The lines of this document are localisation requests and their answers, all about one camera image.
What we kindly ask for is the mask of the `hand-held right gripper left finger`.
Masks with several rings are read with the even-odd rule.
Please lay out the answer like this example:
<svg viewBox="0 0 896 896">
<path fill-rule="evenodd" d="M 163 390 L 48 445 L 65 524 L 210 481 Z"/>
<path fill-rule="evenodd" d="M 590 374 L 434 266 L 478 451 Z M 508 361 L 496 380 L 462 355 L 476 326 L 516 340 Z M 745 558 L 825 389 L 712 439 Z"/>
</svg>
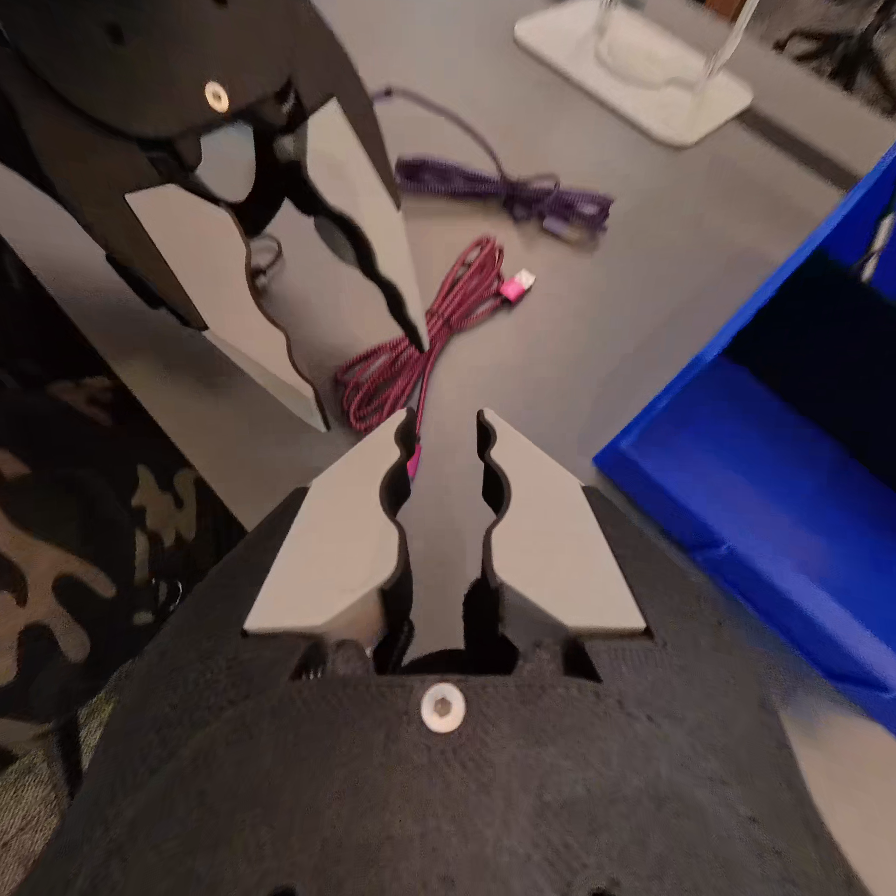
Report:
<svg viewBox="0 0 896 896">
<path fill-rule="evenodd" d="M 244 622 L 248 634 L 385 637 L 409 619 L 397 516 L 410 495 L 415 411 L 387 418 L 317 476 Z"/>
</svg>

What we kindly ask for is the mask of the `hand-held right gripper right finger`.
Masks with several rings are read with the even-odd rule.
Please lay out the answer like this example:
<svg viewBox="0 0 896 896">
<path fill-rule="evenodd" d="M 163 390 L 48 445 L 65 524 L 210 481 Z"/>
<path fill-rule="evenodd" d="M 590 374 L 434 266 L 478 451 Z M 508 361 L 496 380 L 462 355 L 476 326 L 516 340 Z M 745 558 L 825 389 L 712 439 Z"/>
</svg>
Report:
<svg viewBox="0 0 896 896">
<path fill-rule="evenodd" d="M 513 644 L 648 633 L 584 484 L 492 409 L 477 412 L 477 455 L 499 632 Z"/>
</svg>

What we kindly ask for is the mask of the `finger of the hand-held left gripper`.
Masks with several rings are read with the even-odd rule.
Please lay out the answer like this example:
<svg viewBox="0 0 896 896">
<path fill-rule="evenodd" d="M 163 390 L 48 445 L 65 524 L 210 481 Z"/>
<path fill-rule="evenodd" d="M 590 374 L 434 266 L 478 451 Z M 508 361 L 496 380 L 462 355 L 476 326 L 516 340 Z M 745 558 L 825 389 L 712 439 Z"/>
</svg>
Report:
<svg viewBox="0 0 896 896">
<path fill-rule="evenodd" d="M 373 107 L 362 104 L 361 112 L 353 117 L 329 98 L 294 132 L 290 200 L 324 222 L 332 251 L 376 287 L 391 318 L 423 353 L 426 311 L 406 221 Z"/>
<path fill-rule="evenodd" d="M 132 192 L 126 201 L 199 313 L 206 340 L 310 427 L 329 428 L 288 336 L 263 307 L 233 214 L 178 185 Z"/>
</svg>

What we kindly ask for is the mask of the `blue plastic bin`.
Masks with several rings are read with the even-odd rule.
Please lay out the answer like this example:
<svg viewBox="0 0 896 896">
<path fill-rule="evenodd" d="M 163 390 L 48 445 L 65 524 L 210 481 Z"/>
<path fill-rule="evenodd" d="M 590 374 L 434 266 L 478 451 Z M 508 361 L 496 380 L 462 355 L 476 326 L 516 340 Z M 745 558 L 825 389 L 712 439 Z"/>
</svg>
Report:
<svg viewBox="0 0 896 896">
<path fill-rule="evenodd" d="M 593 457 L 895 730 L 895 149 Z"/>
</svg>

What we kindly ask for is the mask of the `black office chair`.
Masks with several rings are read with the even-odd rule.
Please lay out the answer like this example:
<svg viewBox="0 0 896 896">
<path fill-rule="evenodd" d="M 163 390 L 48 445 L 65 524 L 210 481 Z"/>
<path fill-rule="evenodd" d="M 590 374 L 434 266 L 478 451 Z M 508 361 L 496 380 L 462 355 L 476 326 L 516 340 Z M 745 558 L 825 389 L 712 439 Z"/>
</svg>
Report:
<svg viewBox="0 0 896 896">
<path fill-rule="evenodd" d="M 859 83 L 868 81 L 879 91 L 888 118 L 894 118 L 894 74 L 877 47 L 877 39 L 894 25 L 894 9 L 894 1 L 875 2 L 864 23 L 853 29 L 795 28 L 776 39 L 771 49 L 785 56 L 795 42 L 812 45 L 790 60 L 801 65 L 826 63 L 825 79 L 848 95 L 855 96 Z"/>
</svg>

